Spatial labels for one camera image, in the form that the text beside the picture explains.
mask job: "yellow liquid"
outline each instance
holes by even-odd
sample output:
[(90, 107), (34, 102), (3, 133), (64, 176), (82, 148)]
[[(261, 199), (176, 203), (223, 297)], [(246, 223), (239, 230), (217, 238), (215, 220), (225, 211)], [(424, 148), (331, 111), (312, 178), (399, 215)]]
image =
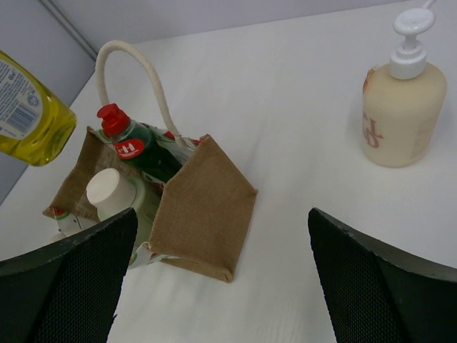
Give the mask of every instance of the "yellow liquid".
[(43, 166), (54, 160), (76, 127), (75, 114), (27, 70), (0, 51), (0, 59), (17, 68), (36, 88), (43, 106), (38, 126), (24, 139), (0, 134), (0, 151), (32, 166)]

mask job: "white bottle cap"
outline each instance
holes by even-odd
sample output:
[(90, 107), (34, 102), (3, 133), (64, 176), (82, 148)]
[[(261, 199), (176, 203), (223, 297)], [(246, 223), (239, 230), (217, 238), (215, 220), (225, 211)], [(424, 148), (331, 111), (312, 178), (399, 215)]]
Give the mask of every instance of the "white bottle cap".
[(136, 187), (114, 168), (94, 175), (86, 192), (89, 202), (109, 216), (128, 209), (136, 197)]
[(428, 0), (422, 8), (409, 9), (394, 21), (393, 29), (397, 34), (405, 36), (405, 40), (392, 51), (389, 63), (389, 73), (392, 77), (412, 79), (425, 69), (427, 51), (416, 37), (429, 30), (435, 23), (435, 14), (428, 9), (434, 2)]

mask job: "bottle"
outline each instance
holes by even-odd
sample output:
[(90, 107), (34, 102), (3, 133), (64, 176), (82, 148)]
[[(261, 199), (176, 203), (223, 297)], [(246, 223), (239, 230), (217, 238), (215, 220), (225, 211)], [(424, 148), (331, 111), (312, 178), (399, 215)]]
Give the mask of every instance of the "bottle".
[(75, 126), (74, 113), (0, 51), (0, 151), (42, 166), (60, 154)]
[(101, 221), (132, 207), (138, 218), (135, 249), (149, 240), (160, 198), (143, 180), (126, 179), (114, 168), (104, 169), (87, 184), (86, 195)]
[(103, 106), (97, 113), (101, 127), (116, 148), (117, 155), (128, 165), (166, 183), (182, 167), (167, 149), (159, 146), (154, 133), (143, 124), (130, 119), (116, 104)]
[(416, 40), (433, 26), (433, 2), (395, 20), (393, 29), (405, 40), (363, 85), (363, 151), (382, 166), (408, 166), (425, 155), (446, 96), (445, 76), (426, 62), (426, 48)]
[(54, 213), (59, 231), (63, 232), (66, 237), (78, 234), (96, 224), (96, 222), (90, 219), (76, 216), (75, 214), (63, 209), (57, 209), (56, 207), (52, 207), (52, 212)]

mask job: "gray wall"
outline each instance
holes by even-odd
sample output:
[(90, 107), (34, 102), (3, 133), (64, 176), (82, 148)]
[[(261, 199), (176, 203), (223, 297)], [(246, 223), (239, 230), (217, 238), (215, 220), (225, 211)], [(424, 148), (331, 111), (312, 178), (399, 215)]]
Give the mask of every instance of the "gray wall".
[[(66, 104), (94, 70), (94, 61), (37, 0), (0, 0), (0, 50), (28, 69)], [(0, 202), (26, 165), (0, 153)]]
[(54, 0), (98, 47), (130, 43), (398, 0)]

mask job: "red bottle cap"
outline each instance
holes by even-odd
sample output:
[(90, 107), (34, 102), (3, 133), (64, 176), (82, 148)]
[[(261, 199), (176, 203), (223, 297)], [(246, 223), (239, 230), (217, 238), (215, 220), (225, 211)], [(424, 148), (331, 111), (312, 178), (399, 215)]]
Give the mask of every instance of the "red bottle cap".
[(97, 112), (97, 117), (102, 118), (101, 127), (108, 137), (116, 136), (124, 131), (130, 124), (130, 118), (116, 104), (105, 105)]

